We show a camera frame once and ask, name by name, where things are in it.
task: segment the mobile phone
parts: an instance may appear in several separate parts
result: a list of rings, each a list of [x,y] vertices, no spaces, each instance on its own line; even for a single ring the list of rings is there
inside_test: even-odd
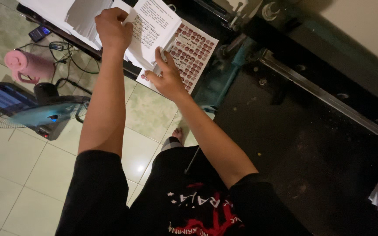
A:
[[[44,39],[47,35],[51,33],[50,30],[48,30],[44,26],[39,26],[32,30],[29,33],[30,38],[33,40],[33,42],[39,42],[40,40]]]

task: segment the sleeve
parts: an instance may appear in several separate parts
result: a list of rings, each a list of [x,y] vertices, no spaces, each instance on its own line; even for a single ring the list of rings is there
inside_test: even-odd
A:
[[[127,195],[117,154],[98,150],[79,154],[56,235],[107,235],[124,229]]]
[[[246,175],[230,188],[234,210],[248,235],[312,235],[258,173]]]

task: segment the black t-shirt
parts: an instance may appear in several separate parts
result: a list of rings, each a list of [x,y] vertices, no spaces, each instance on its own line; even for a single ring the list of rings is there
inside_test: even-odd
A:
[[[119,156],[81,153],[56,235],[310,235],[260,174],[228,190],[199,155],[185,175],[196,150],[161,152],[130,209]]]

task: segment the left hand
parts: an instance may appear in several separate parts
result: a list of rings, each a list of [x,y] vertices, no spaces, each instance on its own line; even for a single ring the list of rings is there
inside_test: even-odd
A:
[[[129,47],[132,40],[133,25],[131,22],[122,25],[127,16],[128,13],[124,10],[111,8],[103,10],[100,15],[94,18],[104,50],[120,50],[124,53]]]

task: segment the person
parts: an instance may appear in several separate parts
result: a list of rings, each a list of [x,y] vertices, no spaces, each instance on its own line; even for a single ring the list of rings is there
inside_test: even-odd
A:
[[[56,235],[310,235],[264,182],[246,154],[193,101],[171,55],[156,49],[163,76],[145,74],[187,121],[198,147],[174,132],[155,158],[132,206],[121,165],[125,128],[123,55],[132,39],[127,13],[95,18],[103,64],[81,131],[79,155]]]

